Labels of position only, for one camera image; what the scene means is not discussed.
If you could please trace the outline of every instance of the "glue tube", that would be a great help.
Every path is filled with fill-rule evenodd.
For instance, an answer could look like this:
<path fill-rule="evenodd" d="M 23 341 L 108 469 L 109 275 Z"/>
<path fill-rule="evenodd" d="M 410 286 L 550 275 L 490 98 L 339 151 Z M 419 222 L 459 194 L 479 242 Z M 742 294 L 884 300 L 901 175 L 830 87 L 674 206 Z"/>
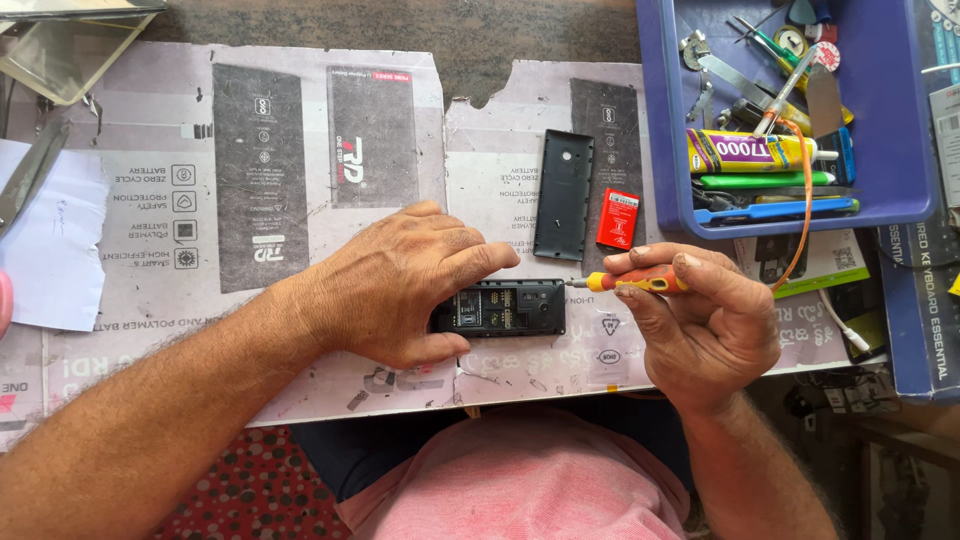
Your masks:
<path fill-rule="evenodd" d="M 804 137 L 810 160 L 837 160 L 840 155 L 819 150 L 817 142 Z M 761 173 L 800 171 L 800 141 L 794 135 L 768 135 L 686 130 L 686 157 L 691 173 Z"/>

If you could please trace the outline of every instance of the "white cable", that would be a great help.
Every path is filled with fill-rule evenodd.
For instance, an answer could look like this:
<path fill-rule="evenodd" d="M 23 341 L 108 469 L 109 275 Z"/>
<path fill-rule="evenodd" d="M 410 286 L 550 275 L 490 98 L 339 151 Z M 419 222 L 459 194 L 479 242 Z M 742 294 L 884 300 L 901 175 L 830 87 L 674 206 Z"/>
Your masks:
<path fill-rule="evenodd" d="M 927 69 L 921 69 L 921 74 L 933 73 L 934 71 L 941 71 L 944 69 L 956 69 L 960 67 L 960 63 L 945 63 L 943 65 L 937 65 L 934 67 L 928 67 Z"/>
<path fill-rule="evenodd" d="M 818 289 L 817 292 L 820 293 L 820 300 L 824 301 L 824 307 L 827 308 L 827 313 L 830 314 L 830 318 L 840 327 L 840 330 L 844 335 L 847 336 L 847 339 L 853 344 L 854 347 L 859 349 L 863 353 L 870 351 L 870 345 L 860 337 L 860 334 L 855 331 L 847 328 L 847 325 L 843 324 L 843 321 L 840 320 L 840 317 L 837 316 L 837 312 L 833 310 L 833 304 L 830 303 L 830 298 L 827 296 L 826 289 Z"/>

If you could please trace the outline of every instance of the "orange screwdriver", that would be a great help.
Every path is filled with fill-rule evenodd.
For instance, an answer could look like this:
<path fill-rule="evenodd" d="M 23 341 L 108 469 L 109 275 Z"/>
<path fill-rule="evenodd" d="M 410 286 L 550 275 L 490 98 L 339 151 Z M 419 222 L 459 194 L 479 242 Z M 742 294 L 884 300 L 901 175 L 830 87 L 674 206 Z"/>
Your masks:
<path fill-rule="evenodd" d="M 687 292 L 689 286 L 680 281 L 673 273 L 672 264 L 658 264 L 649 268 L 637 268 L 626 274 L 615 276 L 605 272 L 594 272 L 580 280 L 570 280 L 567 285 L 577 288 L 588 288 L 593 292 L 611 290 L 618 285 L 633 285 L 643 290 L 662 292 Z"/>

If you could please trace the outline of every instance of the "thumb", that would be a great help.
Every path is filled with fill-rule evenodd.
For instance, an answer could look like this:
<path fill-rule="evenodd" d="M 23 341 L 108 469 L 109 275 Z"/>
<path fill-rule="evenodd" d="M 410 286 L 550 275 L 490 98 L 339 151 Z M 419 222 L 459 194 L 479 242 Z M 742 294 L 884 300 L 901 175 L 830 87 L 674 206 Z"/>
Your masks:
<path fill-rule="evenodd" d="M 685 340 L 670 305 L 660 295 L 626 284 L 619 285 L 613 294 L 634 315 L 647 346 L 676 347 Z"/>
<path fill-rule="evenodd" d="M 426 333 L 407 345 L 403 360 L 409 366 L 442 362 L 470 352 L 465 337 L 452 332 Z"/>

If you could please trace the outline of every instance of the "polka dot mat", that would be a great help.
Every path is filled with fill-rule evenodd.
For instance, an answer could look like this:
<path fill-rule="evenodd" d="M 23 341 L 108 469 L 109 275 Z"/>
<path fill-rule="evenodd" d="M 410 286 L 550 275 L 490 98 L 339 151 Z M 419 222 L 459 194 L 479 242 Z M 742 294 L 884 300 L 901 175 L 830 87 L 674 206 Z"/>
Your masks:
<path fill-rule="evenodd" d="M 285 426 L 243 430 L 148 539 L 352 540 Z"/>

